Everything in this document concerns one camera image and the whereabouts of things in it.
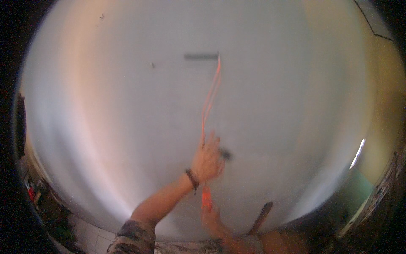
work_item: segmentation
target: camouflage sleeve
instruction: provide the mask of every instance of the camouflage sleeve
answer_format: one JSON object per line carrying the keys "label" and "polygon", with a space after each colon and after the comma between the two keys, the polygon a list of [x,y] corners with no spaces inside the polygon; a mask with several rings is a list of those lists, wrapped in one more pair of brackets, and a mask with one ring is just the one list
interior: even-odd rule
{"label": "camouflage sleeve", "polygon": [[114,242],[107,249],[114,254],[153,254],[155,232],[142,223],[127,220],[117,233]]}

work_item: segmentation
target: hand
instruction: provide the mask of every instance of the hand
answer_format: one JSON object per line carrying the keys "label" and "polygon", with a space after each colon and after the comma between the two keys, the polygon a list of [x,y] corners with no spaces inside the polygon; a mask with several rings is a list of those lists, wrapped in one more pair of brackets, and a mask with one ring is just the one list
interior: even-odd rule
{"label": "hand", "polygon": [[220,159],[220,151],[218,150],[219,143],[220,138],[215,138],[214,132],[210,133],[210,138],[207,143],[205,143],[205,136],[202,135],[191,167],[199,183],[204,183],[207,180],[219,176],[224,170],[225,160]]}
{"label": "hand", "polygon": [[205,206],[202,208],[201,220],[203,227],[207,228],[215,237],[223,237],[223,224],[220,218],[220,210],[213,204],[213,208]]}

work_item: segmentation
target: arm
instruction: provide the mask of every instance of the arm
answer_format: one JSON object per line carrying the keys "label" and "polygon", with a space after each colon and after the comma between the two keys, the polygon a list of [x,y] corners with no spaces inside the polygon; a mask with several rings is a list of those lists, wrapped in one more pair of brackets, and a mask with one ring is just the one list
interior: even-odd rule
{"label": "arm", "polygon": [[222,240],[223,245],[233,254],[253,254],[255,251],[241,239],[233,237],[231,231],[222,223],[220,212],[216,209],[203,208],[202,223],[214,237]]}
{"label": "arm", "polygon": [[[199,183],[217,177],[224,169],[224,161],[220,160],[218,145],[220,138],[214,137],[214,132],[205,143],[202,136],[199,147],[192,162],[192,173]],[[183,173],[180,178],[160,189],[157,193],[143,201],[132,213],[132,220],[142,222],[152,229],[162,220],[187,193],[193,189],[189,177]]]}

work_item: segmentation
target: wooden stick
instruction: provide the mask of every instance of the wooden stick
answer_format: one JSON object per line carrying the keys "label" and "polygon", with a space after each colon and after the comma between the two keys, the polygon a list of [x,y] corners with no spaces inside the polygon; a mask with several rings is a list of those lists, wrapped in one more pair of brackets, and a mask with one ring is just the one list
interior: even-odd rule
{"label": "wooden stick", "polygon": [[255,235],[258,232],[259,228],[265,222],[266,217],[268,216],[269,212],[271,211],[273,204],[274,204],[273,202],[269,202],[263,206],[261,213],[259,214],[258,218],[255,220],[253,227],[248,232],[248,235]]}

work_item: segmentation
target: wire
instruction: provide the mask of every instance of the wire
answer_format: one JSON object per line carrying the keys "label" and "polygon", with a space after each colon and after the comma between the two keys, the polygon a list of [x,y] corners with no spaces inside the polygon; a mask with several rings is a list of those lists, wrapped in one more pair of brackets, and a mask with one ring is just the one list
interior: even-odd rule
{"label": "wire", "polygon": [[210,110],[213,107],[214,98],[217,94],[218,87],[221,84],[221,72],[220,71],[221,71],[221,61],[220,61],[220,55],[218,55],[216,74],[214,75],[213,83],[210,87],[209,93],[207,94],[207,97],[206,97],[206,100],[204,102],[203,109],[202,109],[202,137],[205,134],[204,127],[205,127],[206,120],[209,117]]}

